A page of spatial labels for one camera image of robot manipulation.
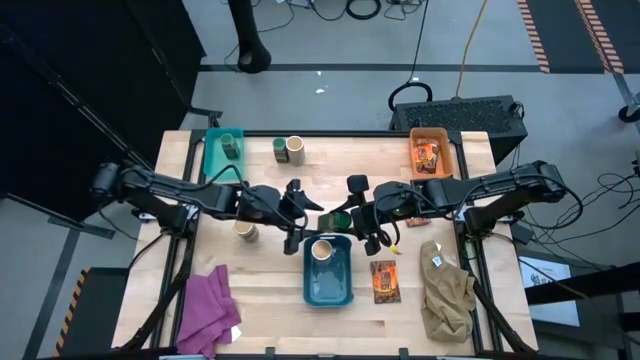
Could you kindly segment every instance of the wooden table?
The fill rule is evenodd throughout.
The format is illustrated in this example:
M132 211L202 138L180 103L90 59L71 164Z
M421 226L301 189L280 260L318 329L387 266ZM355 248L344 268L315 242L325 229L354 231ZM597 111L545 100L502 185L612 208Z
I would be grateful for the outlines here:
M165 133L157 172L182 177L189 136L189 132ZM462 139L469 176L495 172L487 134L467 132L462 133ZM409 182L411 177L405 138L307 137L306 163L299 168L277 164L271 141L268 137L245 139L245 180L284 191L292 178L299 178L307 196L326 210L346 199L349 175L366 174L371 191L381 183ZM200 146L196 153L192 181L197 179L202 148ZM367 194L370 200L371 191ZM309 213L310 228L315 228L318 215ZM242 336L233 344L218 346L219 353L264 353L266 347L275 347L277 354L397 355L398 349L404 347L411 355L473 354L471 339L464 344L428 339L420 315L424 293L419 248L423 242L435 240L442 245L447 261L458 264L451 222L435 219L428 226L417 228L407 228L402 222L399 247L404 254L400 256L384 247L377 255L366 256L364 243L353 238L351 264L355 298L352 304L340 309L315 309L304 302L303 254L302 251L293 256L282 253L284 233L275 227L258 225L259 241L245 243L233 233L232 224L232 221L202 217L193 259L194 274L207 275L219 264L227 264L229 268L231 293L242 317L239 326ZM136 251L155 238L158 231L157 224L142 225ZM498 224L494 231L510 236L504 224ZM155 306L168 247L168 239L159 242L131 271L113 346L131 338ZM501 238L489 238L484 241L484 249L496 306L522 339L537 349L513 244ZM398 265L402 302L375 305L369 262L388 259L396 260ZM179 250L176 271L181 261ZM165 316L161 346L169 343L174 308L175 299ZM479 309L478 316L484 348L491 349L483 309ZM503 340L503 344L505 349L509 348L506 341Z

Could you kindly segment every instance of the beige towel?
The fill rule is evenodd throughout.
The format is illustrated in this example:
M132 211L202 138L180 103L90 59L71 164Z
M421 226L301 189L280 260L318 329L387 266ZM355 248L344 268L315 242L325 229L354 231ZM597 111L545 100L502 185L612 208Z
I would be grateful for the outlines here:
M427 336L438 341L464 342L473 326L469 311L476 307L474 278L447 263L434 241L420 247L420 269L425 291L422 321Z

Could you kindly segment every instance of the orange tray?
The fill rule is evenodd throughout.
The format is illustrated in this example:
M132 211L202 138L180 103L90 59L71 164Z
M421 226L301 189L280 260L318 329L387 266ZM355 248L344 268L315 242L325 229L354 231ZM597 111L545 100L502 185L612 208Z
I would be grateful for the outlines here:
M435 174L426 174L416 169L417 154L415 141L426 139L438 145L438 160ZM453 159L449 149L449 136L444 128L413 128L409 133L409 156L411 157L411 172L414 179L447 178L453 176Z

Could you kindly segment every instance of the gray floor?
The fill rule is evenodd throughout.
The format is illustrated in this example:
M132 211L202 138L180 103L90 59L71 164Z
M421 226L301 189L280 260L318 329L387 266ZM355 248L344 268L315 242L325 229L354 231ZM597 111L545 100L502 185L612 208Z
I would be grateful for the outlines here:
M203 64L221 64L235 46L233 23L226 6L218 1L184 0L196 31L209 54ZM459 64L479 0L431 0L419 56L421 64ZM317 0L325 16L338 14L343 0ZM368 4L356 6L364 8ZM409 15L404 22L381 16L361 22L345 16L326 23L309 10L296 8L295 19L285 29L262 34L275 64L377 63L410 64L413 60L421 17ZM287 21L285 5L262 0L255 8L260 29ZM235 56L229 62L235 62ZM535 57L515 0L489 2L473 46L469 64L535 65ZM198 76L193 105L224 111L223 126L248 129L385 129L391 112L389 93L404 83L407 72L298 71L265 72L258 75L233 72L202 72ZM454 95L457 73L419 72L415 75L434 89L435 99ZM632 90L640 90L640 76L626 76ZM542 73L467 73L463 97L511 94L526 106L529 137L522 143L520 162L542 159L556 164L578 194L597 187L603 172L622 175L632 171L638 131L615 119L624 105L613 78L608 75L548 75ZM397 101L420 101L424 94L407 91ZM206 119L187 115L183 129L204 128ZM499 169L509 166L505 160ZM558 231L557 238L579 235L615 223L632 210L618 210L624 194L607 194L589 206L574 226ZM551 223L570 200L556 205L533 206L541 223ZM107 209L116 223L135 233L139 225L126 206ZM570 241L566 248L588 260L623 265L637 261L635 244L640 213L620 226L591 237ZM101 219L89 223L108 227ZM11 200L0 201L0 228L4 251L0 252L0 277L6 289L0 297L4 319L0 325L0 348L4 358L20 358L31 334L42 300L51 281L67 230L47 223L47 217ZM53 352L73 284L82 268L124 267L131 260L134 242L122 235L113 240L83 234L39 356ZM560 249L552 250L562 255ZM625 296L626 306L638 310L637 296ZM610 358L611 351L540 336L545 352L579 358Z

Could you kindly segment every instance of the purple cloth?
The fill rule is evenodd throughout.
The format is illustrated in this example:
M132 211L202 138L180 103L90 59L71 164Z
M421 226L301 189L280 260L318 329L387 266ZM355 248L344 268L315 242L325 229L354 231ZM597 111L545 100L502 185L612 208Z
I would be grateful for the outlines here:
M215 356L216 344L231 343L231 328L240 314L231 298L226 265L216 266L209 276L187 280L182 324L177 347L181 354Z

